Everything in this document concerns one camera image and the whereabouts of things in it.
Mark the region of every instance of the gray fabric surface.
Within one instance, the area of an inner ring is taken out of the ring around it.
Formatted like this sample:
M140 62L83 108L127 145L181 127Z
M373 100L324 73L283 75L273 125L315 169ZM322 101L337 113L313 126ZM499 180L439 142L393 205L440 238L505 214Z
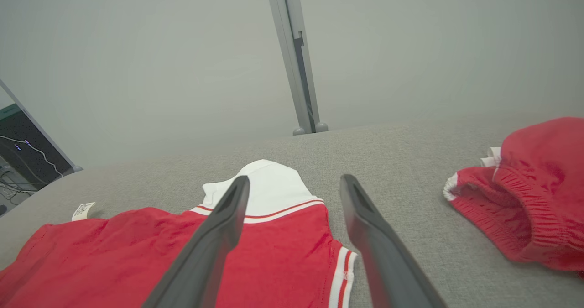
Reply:
M0 218L0 268L45 223L64 223L86 202L90 217L154 206L171 213L203 200L203 183L233 177L258 159L290 166L329 209L332 233L348 248L339 177L352 173L394 227L451 308L584 306L573 273L509 262L442 197L448 177L478 165L489 146L544 115L376 125L232 145L217 152L81 171L60 179ZM363 262L356 261L351 307L371 307Z

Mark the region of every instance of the white cable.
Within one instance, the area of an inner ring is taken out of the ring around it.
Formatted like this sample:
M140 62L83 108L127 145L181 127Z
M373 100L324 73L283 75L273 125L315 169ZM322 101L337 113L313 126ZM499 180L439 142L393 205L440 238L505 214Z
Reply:
M8 139L8 140L12 140L12 141L16 141L16 142L21 142L21 143L23 143L23 144L27 144L27 145L28 145L28 146L30 146L30 147L31 147L33 150L35 150L35 151L39 152L40 154L42 154L42 157L44 157L44 160L45 160L45 161L46 161L48 164L52 165L52 167L55 169L55 171L56 171L56 172L57 172L57 173L58 173L58 174L59 174L61 177L63 177L63 174L62 174L62 173L60 173L60 172L57 170L57 166L56 166L56 165L54 165L53 163L50 163L50 162L47 160L47 156L46 156L46 155L44 155L44 152L42 152L42 150L38 150L37 148L34 148L34 146L32 146L32 145L31 145L31 144L30 144L28 141L21 141L21 140L16 140L16 139L9 138L9 137L2 136L2 135L0 135L0 138L4 138L4 139Z
M4 193L6 193L9 198L12 198L12 196L15 196L16 194L22 193L22 192L25 192L25 193L36 193L34 190L16 190L16 189L12 189L12 188L6 187L6 185L4 185L2 183L0 183L0 186L2 186L2 191L4 191ZM10 190L10 191L12 191L13 193L7 193L6 192L7 189Z

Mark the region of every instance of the white label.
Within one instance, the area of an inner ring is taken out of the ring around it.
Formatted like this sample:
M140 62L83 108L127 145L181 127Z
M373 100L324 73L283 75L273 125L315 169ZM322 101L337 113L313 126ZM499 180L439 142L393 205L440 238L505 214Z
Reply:
M89 208L94 206L95 202L81 204L75 212L73 212L73 217L71 217L71 221L83 220L87 219L87 212Z

